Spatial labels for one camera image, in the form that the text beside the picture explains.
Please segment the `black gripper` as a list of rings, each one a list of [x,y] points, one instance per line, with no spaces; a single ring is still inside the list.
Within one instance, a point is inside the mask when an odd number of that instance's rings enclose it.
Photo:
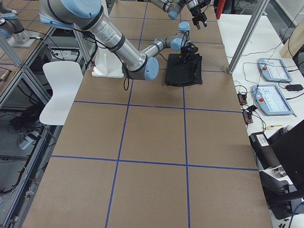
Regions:
[[[184,63],[190,60],[190,57],[198,52],[198,47],[193,43],[189,43],[187,46],[184,46],[180,51],[181,59]]]
[[[193,24],[200,30],[200,21],[203,22],[204,27],[207,27],[207,17],[204,12],[201,12],[200,6],[195,6],[190,9],[191,15],[193,16]]]

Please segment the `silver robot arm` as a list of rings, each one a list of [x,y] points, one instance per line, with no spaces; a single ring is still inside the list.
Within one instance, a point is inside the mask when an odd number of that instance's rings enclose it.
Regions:
[[[116,54],[133,80],[154,80],[159,72],[156,55],[165,48],[175,51],[190,44],[190,25],[181,22],[174,36],[156,38],[142,51],[104,14],[99,0],[41,0],[40,20],[50,27],[72,30],[75,25],[90,31],[112,53]]]
[[[192,15],[192,22],[198,30],[200,30],[200,21],[204,27],[207,26],[205,11],[201,11],[201,9],[209,5],[208,0],[176,0],[174,2],[169,0],[149,0],[148,2],[166,12],[170,19],[177,19],[186,6]]]

